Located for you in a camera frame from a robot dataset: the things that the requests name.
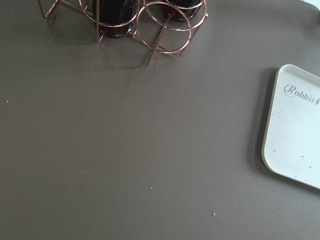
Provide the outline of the tea bottle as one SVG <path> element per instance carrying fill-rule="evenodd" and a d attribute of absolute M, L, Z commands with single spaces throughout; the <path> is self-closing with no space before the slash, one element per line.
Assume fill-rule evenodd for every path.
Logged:
<path fill-rule="evenodd" d="M 92 18 L 98 38 L 121 38 L 133 27 L 138 11 L 137 0 L 93 0 Z"/>
<path fill-rule="evenodd" d="M 167 18 L 174 21 L 185 21 L 193 18 L 203 4 L 203 0 L 163 0 L 162 10 Z"/>

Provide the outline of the tea bottle lower left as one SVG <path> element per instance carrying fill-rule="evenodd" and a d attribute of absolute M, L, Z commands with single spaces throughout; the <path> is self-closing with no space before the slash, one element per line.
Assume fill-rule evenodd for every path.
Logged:
<path fill-rule="evenodd" d="M 193 18 L 203 4 L 203 0 L 163 0 L 162 10 L 167 18 L 174 21 L 185 21 Z"/>

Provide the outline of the cream rabbit tray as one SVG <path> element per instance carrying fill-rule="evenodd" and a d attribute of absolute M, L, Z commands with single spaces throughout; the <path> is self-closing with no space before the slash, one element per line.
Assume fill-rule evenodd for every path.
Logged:
<path fill-rule="evenodd" d="M 276 73 L 261 148 L 273 173 L 320 187 L 320 79 L 286 64 Z"/>

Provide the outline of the tea bottle lower right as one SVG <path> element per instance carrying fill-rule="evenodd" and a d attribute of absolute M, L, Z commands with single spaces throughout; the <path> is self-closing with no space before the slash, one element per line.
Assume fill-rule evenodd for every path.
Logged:
<path fill-rule="evenodd" d="M 93 0 L 92 18 L 98 38 L 121 38 L 133 27 L 138 11 L 137 0 Z"/>

